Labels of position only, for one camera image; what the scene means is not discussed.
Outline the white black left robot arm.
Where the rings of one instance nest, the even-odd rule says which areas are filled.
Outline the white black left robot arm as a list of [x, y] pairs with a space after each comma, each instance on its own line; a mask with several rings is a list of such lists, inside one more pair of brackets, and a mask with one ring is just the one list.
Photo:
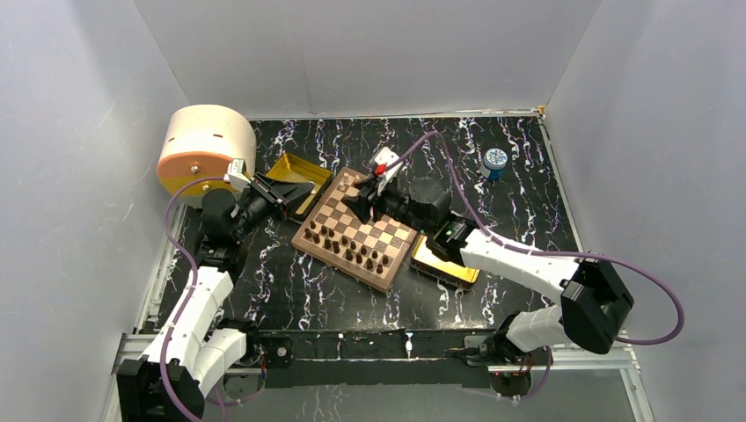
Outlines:
[[315, 190], [311, 182], [229, 171], [186, 183], [169, 202], [193, 186], [203, 190], [201, 236], [192, 248], [168, 237], [189, 262], [190, 278], [156, 337], [116, 371], [124, 421], [200, 421], [228, 369], [266, 368], [269, 351], [252, 323], [214, 317], [245, 267], [245, 237], [294, 213]]

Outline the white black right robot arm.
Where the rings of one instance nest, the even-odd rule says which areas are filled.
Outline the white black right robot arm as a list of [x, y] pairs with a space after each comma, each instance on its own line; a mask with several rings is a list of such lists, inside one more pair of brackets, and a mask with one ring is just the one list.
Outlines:
[[606, 354], [634, 300], [611, 263], [594, 258], [548, 257], [516, 242], [496, 243], [477, 223], [451, 208], [451, 194], [436, 180], [419, 178], [405, 193], [394, 182], [379, 188], [371, 176], [354, 184], [342, 203], [363, 223], [388, 216], [426, 238], [440, 260], [514, 281], [547, 297], [552, 306], [507, 317], [492, 338], [458, 353], [519, 363], [538, 348], [574, 343]]

